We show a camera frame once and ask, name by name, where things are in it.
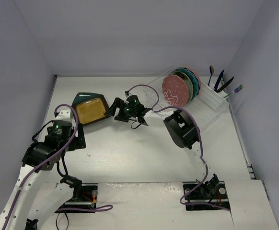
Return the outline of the yellow square plate black rim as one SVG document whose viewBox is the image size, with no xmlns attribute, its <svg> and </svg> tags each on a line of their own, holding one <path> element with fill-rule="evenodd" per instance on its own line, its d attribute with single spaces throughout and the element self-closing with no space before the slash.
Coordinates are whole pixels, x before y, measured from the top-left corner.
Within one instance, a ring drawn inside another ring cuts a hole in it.
<svg viewBox="0 0 279 230">
<path fill-rule="evenodd" d="M 98 121 L 108 118 L 106 112 L 109 106 L 103 96 L 84 99 L 75 105 L 79 122 L 83 126 L 87 126 Z"/>
</svg>

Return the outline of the red plate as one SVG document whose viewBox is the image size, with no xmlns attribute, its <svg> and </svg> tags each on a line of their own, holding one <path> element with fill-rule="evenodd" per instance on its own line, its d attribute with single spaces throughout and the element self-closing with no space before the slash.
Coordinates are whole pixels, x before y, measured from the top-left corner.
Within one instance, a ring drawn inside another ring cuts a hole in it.
<svg viewBox="0 0 279 230">
<path fill-rule="evenodd" d="M 184 107 L 189 99 L 187 83 L 177 75 L 168 75 L 162 82 L 162 93 L 171 106 Z"/>
</svg>

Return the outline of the light green flower plate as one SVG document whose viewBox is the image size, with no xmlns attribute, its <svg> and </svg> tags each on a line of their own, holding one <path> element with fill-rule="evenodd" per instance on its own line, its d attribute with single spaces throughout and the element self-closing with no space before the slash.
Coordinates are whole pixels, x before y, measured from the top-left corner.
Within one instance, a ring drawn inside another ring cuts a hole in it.
<svg viewBox="0 0 279 230">
<path fill-rule="evenodd" d="M 179 71 L 179 70 L 173 71 L 172 74 L 179 76 L 187 84 L 188 89 L 189 89 L 189 99 L 188 99 L 188 101 L 191 101 L 193 99 L 194 87 L 193 87 L 193 84 L 192 84 L 190 78 L 184 72 Z"/>
</svg>

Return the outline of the teal embossed plate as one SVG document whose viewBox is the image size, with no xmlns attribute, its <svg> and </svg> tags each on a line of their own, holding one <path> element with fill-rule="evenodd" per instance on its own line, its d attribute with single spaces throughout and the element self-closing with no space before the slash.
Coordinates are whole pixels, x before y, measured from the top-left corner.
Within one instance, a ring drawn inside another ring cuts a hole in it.
<svg viewBox="0 0 279 230">
<path fill-rule="evenodd" d="M 178 70 L 184 72 L 190 78 L 194 87 L 194 92 L 193 92 L 193 99 L 194 99 L 198 93 L 198 83 L 195 79 L 195 76 L 185 68 L 178 68 Z"/>
</svg>

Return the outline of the blue polka dot plate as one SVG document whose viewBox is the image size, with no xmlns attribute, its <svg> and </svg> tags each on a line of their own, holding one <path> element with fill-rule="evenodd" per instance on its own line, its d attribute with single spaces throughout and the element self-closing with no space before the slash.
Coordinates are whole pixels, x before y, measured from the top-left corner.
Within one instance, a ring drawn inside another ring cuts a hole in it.
<svg viewBox="0 0 279 230">
<path fill-rule="evenodd" d="M 200 77 L 198 76 L 198 74 L 193 70 L 193 69 L 190 69 L 190 68 L 186 68 L 189 72 L 191 72 L 194 76 L 195 76 L 195 79 L 198 83 L 198 93 L 200 93 L 200 89 L 201 89 L 201 81 L 200 81 Z"/>
</svg>

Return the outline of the pink polka dot plate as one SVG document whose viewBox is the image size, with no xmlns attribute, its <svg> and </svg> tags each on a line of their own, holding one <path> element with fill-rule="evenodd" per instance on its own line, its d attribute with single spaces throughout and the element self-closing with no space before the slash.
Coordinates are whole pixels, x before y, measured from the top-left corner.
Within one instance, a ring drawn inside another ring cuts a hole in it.
<svg viewBox="0 0 279 230">
<path fill-rule="evenodd" d="M 199 85 L 201 85 L 201 79 L 200 79 L 199 74 L 192 68 L 188 68 L 188 69 L 194 73 L 194 75 L 196 76 L 196 78 L 198 80 Z"/>
</svg>

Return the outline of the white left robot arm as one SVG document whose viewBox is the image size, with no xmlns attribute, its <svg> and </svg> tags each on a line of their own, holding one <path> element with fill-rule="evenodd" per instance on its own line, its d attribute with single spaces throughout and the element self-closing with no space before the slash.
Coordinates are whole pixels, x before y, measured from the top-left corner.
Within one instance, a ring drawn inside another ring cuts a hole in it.
<svg viewBox="0 0 279 230">
<path fill-rule="evenodd" d="M 57 120 L 47 131 L 44 141 L 34 141 L 22 159 L 18 180 L 0 214 L 0 230 L 37 230 L 64 202 L 82 195 L 81 180 L 66 175 L 38 210 L 31 209 L 41 185 L 65 152 L 86 147 L 81 123 Z"/>
</svg>

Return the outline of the dark teal square plate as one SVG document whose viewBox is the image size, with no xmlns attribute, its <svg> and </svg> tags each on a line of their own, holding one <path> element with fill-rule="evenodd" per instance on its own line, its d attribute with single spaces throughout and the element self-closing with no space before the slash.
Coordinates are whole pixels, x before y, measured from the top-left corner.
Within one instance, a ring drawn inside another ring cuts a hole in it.
<svg viewBox="0 0 279 230">
<path fill-rule="evenodd" d="M 92 92 L 79 92 L 75 96 L 71 106 L 75 109 L 77 105 L 87 101 L 91 101 L 93 99 L 101 99 L 103 101 L 104 96 L 102 94 Z"/>
</svg>

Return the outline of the white cutlery holder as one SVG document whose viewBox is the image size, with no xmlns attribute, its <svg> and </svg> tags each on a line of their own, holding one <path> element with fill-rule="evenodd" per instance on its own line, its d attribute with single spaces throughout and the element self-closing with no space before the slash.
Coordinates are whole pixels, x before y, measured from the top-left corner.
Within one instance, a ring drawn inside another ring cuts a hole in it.
<svg viewBox="0 0 279 230">
<path fill-rule="evenodd" d="M 201 85 L 199 98 L 215 112 L 221 113 L 229 107 L 229 103 L 205 83 Z"/>
</svg>

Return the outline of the dark blue spoon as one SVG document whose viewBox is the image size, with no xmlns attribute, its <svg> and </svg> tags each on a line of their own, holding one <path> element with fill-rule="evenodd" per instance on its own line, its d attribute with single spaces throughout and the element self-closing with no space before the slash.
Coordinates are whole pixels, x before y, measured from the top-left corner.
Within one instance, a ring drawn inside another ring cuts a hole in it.
<svg viewBox="0 0 279 230">
<path fill-rule="evenodd" d="M 209 66 L 209 72 L 210 72 L 210 77 L 209 77 L 209 81 L 208 81 L 208 86 L 210 85 L 210 82 L 211 82 L 211 78 L 214 74 L 214 67 L 212 65 Z"/>
</svg>

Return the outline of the blue knife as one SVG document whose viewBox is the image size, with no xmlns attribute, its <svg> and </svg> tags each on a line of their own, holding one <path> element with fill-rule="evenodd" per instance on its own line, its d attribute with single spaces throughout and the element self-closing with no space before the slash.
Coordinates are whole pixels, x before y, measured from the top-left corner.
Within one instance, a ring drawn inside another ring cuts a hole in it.
<svg viewBox="0 0 279 230">
<path fill-rule="evenodd" d="M 220 84 L 220 82 L 221 82 L 221 80 L 222 80 L 222 78 L 224 76 L 224 71 L 225 71 L 224 69 L 221 71 L 221 73 L 219 74 L 219 76 L 218 76 L 218 78 L 217 78 L 217 80 L 215 82 L 215 85 L 214 85 L 214 91 L 215 92 L 218 90 L 219 84 Z"/>
</svg>

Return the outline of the black knife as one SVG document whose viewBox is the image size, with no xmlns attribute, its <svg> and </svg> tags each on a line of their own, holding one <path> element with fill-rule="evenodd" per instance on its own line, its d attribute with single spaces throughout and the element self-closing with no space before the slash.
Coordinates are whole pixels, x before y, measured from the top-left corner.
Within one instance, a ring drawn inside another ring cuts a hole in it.
<svg viewBox="0 0 279 230">
<path fill-rule="evenodd" d="M 223 91 L 224 89 L 226 89 L 230 84 L 231 82 L 234 80 L 234 76 L 231 77 L 226 83 L 224 83 L 219 89 L 217 89 L 217 93 L 220 93 L 221 91 Z"/>
</svg>

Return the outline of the iridescent fork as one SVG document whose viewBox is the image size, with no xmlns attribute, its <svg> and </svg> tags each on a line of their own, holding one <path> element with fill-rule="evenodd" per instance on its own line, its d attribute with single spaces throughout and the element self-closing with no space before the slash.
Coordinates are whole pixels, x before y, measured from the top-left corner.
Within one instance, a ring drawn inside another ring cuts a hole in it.
<svg viewBox="0 0 279 230">
<path fill-rule="evenodd" d="M 234 89 L 231 93 L 229 93 L 228 95 L 226 95 L 225 97 L 224 97 L 224 99 L 225 98 L 228 98 L 230 95 L 232 95 L 232 94 L 236 94 L 236 93 L 238 93 L 239 91 L 241 91 L 242 89 L 244 88 L 244 86 L 243 86 L 243 84 L 240 84 L 236 89 Z"/>
</svg>

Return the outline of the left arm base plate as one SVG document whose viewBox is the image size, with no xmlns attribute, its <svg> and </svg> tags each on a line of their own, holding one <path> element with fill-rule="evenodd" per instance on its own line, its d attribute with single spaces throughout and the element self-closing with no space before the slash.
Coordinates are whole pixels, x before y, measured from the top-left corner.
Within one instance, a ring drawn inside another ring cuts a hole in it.
<svg viewBox="0 0 279 230">
<path fill-rule="evenodd" d="M 98 184 L 83 184 L 77 196 L 59 207 L 55 213 L 88 213 L 96 208 Z"/>
</svg>

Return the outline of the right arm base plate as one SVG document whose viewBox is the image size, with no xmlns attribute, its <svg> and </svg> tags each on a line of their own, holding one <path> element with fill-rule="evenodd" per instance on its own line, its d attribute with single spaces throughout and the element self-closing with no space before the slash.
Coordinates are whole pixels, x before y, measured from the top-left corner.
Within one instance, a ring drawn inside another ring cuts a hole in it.
<svg viewBox="0 0 279 230">
<path fill-rule="evenodd" d="M 200 203 L 198 205 L 186 205 L 186 211 L 221 210 L 221 207 L 231 209 L 225 182 L 220 182 L 213 191 L 207 194 L 203 193 L 203 186 L 201 186 L 185 197 L 183 202 Z"/>
</svg>

